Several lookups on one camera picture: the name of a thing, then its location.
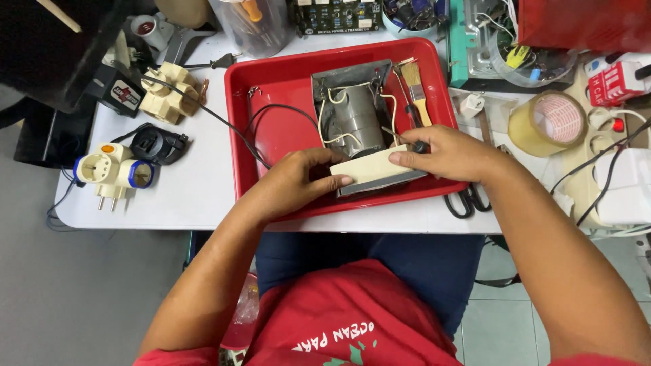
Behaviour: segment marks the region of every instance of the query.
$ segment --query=brush bristles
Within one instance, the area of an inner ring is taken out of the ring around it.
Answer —
[[[421,83],[421,71],[417,63],[406,64],[402,67],[402,77],[405,79],[408,87]]]

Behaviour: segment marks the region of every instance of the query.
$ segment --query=scissors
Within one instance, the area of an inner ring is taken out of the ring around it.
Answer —
[[[452,203],[450,203],[450,195],[443,196],[443,200],[445,200],[445,206],[450,210],[450,213],[458,219],[467,219],[471,217],[475,214],[475,209],[479,212],[489,212],[493,209],[490,203],[488,203],[487,206],[484,206],[482,198],[479,197],[477,189],[475,188],[475,183],[470,183],[466,189],[457,193],[461,198],[461,203],[464,205],[463,214],[460,214],[454,209],[454,207],[452,207]]]

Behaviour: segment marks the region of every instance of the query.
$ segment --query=wooden stick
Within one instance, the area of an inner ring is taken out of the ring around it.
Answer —
[[[71,17],[69,17],[66,13],[64,13],[63,10],[61,10],[55,3],[52,2],[52,0],[36,0],[36,1],[38,1],[46,9],[48,9],[50,13],[56,16],[70,29],[72,29],[77,33],[81,32],[81,26],[79,26],[79,24],[77,24],[76,21],[72,20]]]

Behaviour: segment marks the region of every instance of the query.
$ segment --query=screwdriver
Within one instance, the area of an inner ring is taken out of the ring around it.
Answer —
[[[393,68],[393,73],[396,74],[396,77],[398,78],[398,84],[400,84],[400,90],[402,91],[402,95],[405,97],[405,101],[407,102],[407,106],[405,107],[405,113],[407,113],[411,117],[411,120],[413,121],[413,124],[416,128],[421,128],[422,127],[421,115],[418,114],[418,109],[416,109],[415,105],[409,103],[409,99],[407,98],[405,89],[402,86],[402,80],[400,80],[400,76],[398,75],[398,72],[396,72],[395,68]]]
[[[388,128],[384,127],[384,126],[382,126],[382,130],[384,130],[386,132],[389,132],[391,135],[394,135],[395,137],[397,137],[397,138],[405,141],[406,143],[412,145],[413,146],[412,151],[416,152],[417,154],[424,154],[425,152],[427,152],[427,143],[425,143],[425,141],[418,140],[418,141],[416,141],[414,143],[410,143],[409,141],[405,140],[404,137],[396,134],[395,132],[391,131],[390,129],[388,129]]]

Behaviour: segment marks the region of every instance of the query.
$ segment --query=clear tape roll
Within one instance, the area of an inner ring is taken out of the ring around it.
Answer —
[[[546,91],[513,110],[508,136],[520,150],[544,158],[582,143],[586,121],[576,99],[559,91]]]

